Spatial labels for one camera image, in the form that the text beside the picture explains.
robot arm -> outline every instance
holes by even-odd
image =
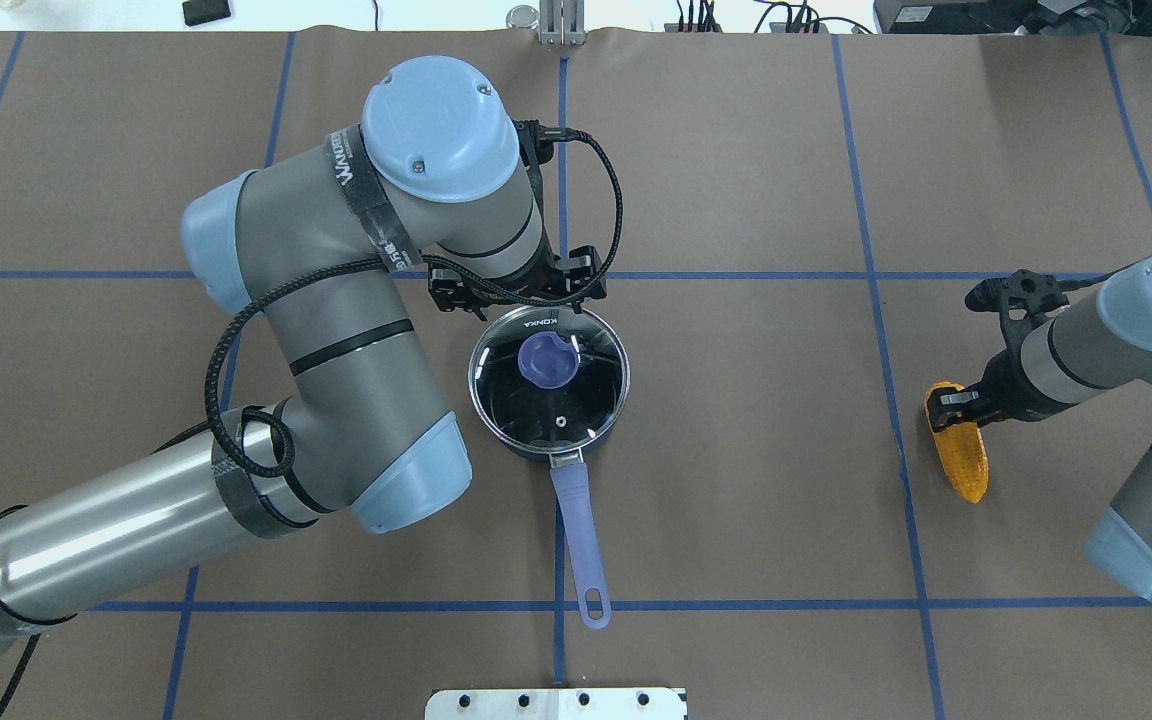
[[[371,91],[361,127],[189,206],[189,264],[230,313],[306,273],[343,263],[358,272],[264,306],[297,396],[219,415],[223,430],[212,427],[214,437],[184,438],[61,495],[0,511],[0,655],[20,635],[256,538],[296,532],[326,511],[351,507],[370,532],[388,532],[465,491],[471,470],[460,430],[385,270],[420,263],[420,247],[441,247],[462,270],[442,260],[431,278],[442,310],[602,296],[605,265],[593,272],[593,252],[564,262],[550,250],[536,147],[524,143],[530,161],[520,160],[525,127],[536,137],[539,126],[516,127],[470,65],[419,58]],[[471,290],[467,274],[490,281],[488,291]],[[237,454],[219,437],[236,442]],[[285,470],[252,473],[243,461]]]
[[[1064,304],[1063,290],[1055,278],[1022,270],[968,296],[977,310],[996,302],[1007,348],[979,382],[929,396],[933,432],[960,423],[1041,420],[1135,379],[1152,384],[1152,258],[1048,319],[1047,311]],[[1011,319],[1014,309],[1025,318]],[[1097,568],[1152,601],[1152,445],[1084,551]]]

white label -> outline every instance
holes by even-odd
[[[931,5],[911,5],[909,8],[901,8],[900,13],[896,13],[896,22],[899,23],[920,23],[923,20],[927,18],[932,14]]]

